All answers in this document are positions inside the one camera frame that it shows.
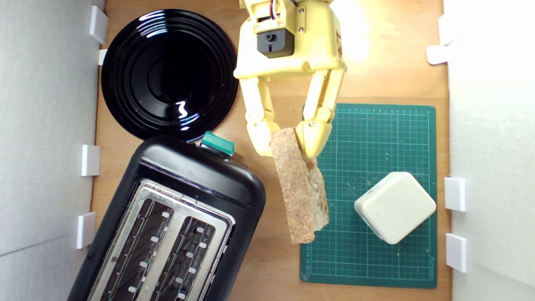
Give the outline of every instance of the white clip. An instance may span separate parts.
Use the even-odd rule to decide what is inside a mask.
[[[108,49],[101,49],[98,51],[98,65],[102,66],[104,65],[104,58],[106,57],[106,53],[108,52]]]
[[[91,7],[89,34],[100,44],[106,44],[106,36],[108,35],[108,17],[96,5]]]
[[[446,209],[465,212],[466,192],[463,178],[444,178]]]
[[[441,45],[446,46],[455,41],[457,28],[455,27],[455,21],[448,14],[443,14],[438,18],[438,34]]]
[[[466,238],[446,233],[446,264],[461,273],[467,272]]]
[[[431,65],[442,64],[449,60],[447,46],[455,41],[457,27],[455,20],[450,18],[448,14],[443,14],[438,18],[438,34],[440,45],[431,45],[426,49],[427,61]]]
[[[78,216],[76,249],[89,245],[95,238],[96,213],[89,212]]]
[[[100,146],[82,146],[82,176],[98,176],[100,174]]]
[[[437,65],[448,61],[448,48],[444,45],[427,46],[427,61],[431,65]]]

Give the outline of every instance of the screw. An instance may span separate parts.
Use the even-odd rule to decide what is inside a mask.
[[[273,42],[275,41],[276,38],[277,38],[277,35],[275,35],[274,33],[270,33],[266,35],[266,40],[268,42]]]

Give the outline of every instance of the white device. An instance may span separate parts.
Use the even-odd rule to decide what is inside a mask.
[[[437,209],[408,172],[391,172],[355,201],[355,211],[382,240],[394,245]]]

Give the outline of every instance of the green cutting mat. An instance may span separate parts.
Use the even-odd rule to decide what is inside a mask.
[[[437,200],[435,109],[338,104],[318,158],[330,222],[301,245],[304,282],[435,288],[437,214],[397,245],[380,240],[353,209],[356,199],[391,171],[408,171]]]

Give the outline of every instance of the wooden table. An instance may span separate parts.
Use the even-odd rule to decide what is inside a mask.
[[[235,142],[241,160],[260,177],[267,192],[264,213],[234,284],[231,301],[251,300],[435,300],[452,298],[452,272],[446,266],[444,233],[450,216],[444,208],[442,179],[449,173],[448,86],[446,66],[429,66],[425,48],[438,43],[442,1],[336,0],[342,24],[343,53],[349,71],[339,102],[424,104],[437,109],[438,287],[434,290],[356,287],[302,283],[299,247],[292,245],[273,160],[256,154],[246,131],[241,93],[215,134]],[[153,10],[192,10],[217,22],[235,45],[247,18],[238,0],[106,0],[108,43],[131,20]],[[277,121],[297,124],[309,78],[270,83]],[[98,96],[96,144],[101,146],[101,175],[95,178],[92,210],[99,224],[128,160],[140,140],[123,130]]]

